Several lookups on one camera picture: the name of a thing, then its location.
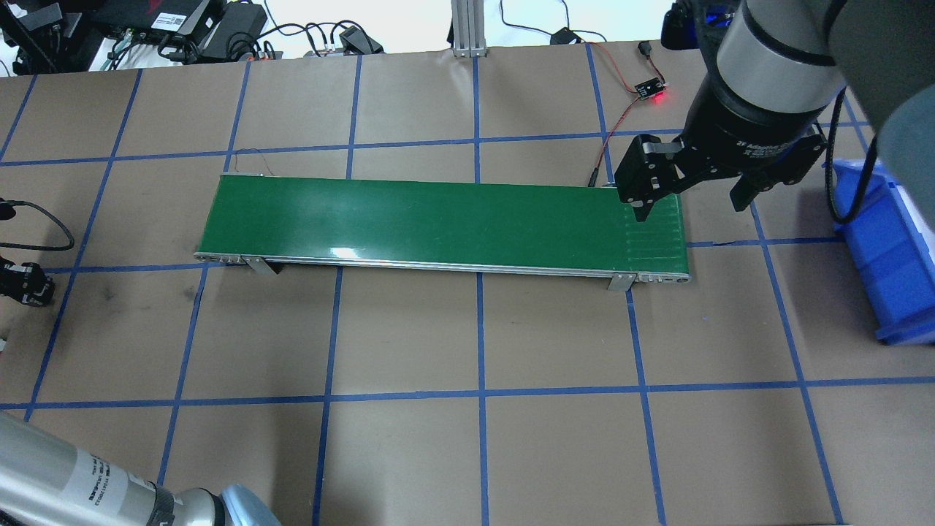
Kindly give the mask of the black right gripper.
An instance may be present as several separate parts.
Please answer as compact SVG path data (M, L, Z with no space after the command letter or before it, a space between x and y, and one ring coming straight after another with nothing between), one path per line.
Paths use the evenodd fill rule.
M614 173L619 199L642 223L658 201L687 190L690 178L741 176L729 197L735 212L744 212L758 194L800 183L825 153L831 137L819 129L820 113L762 109L708 73L680 137L634 136Z

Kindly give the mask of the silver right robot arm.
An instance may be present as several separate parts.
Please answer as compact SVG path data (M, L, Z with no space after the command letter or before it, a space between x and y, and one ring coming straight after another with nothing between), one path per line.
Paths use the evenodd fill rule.
M701 52L706 76L682 133L639 134L615 173L619 199L644 222L652 207L708 180L735 180L738 212L796 184L832 132L821 114L851 92L882 161L933 221L931 1L676 1L662 45Z

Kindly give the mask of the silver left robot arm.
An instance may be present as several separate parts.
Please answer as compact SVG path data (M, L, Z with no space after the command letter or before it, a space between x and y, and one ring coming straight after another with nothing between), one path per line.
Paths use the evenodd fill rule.
M836 514L788 343L842 244L682 200L687 284L197 261L223 172L580 186L597 137L2 152L75 236L2 302L2 509L54 525L774 525Z

